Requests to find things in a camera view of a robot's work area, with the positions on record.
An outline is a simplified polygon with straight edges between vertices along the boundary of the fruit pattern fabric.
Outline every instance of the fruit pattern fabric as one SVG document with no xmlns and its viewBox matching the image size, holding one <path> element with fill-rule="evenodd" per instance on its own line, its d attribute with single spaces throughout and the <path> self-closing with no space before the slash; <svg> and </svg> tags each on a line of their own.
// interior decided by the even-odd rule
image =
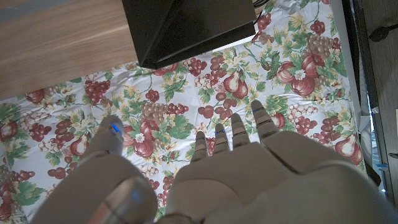
<svg viewBox="0 0 398 224">
<path fill-rule="evenodd" d="M 156 191 L 157 218 L 198 131 L 212 155 L 215 125 L 223 123 L 230 138 L 228 118 L 238 113 L 258 140 L 254 99 L 279 129 L 331 147 L 364 170 L 329 1 L 270 0 L 256 25 L 248 43 L 159 70 L 132 62 L 1 101 L 0 221 L 30 220 L 109 114 L 124 122 L 123 156 Z"/>
</svg>

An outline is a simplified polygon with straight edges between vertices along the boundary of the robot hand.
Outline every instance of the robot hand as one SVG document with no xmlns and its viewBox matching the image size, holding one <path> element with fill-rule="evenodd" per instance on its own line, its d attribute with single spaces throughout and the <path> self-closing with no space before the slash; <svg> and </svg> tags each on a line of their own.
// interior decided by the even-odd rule
<svg viewBox="0 0 398 224">
<path fill-rule="evenodd" d="M 213 156 L 197 134 L 191 163 L 171 186 L 157 223 L 395 223 L 398 216 L 349 160 L 305 136 L 279 131 L 252 103 L 260 142 L 231 117 L 233 151 L 221 124 Z M 105 118 L 78 167 L 39 208 L 35 223 L 153 223 L 152 187 L 121 156 L 123 123 Z"/>
<path fill-rule="evenodd" d="M 394 209 L 349 160 L 297 133 L 276 128 L 259 101 L 252 112 L 260 142 L 231 117 L 231 151 L 216 125 L 213 155 L 197 133 L 158 223 L 394 223 Z"/>
</svg>

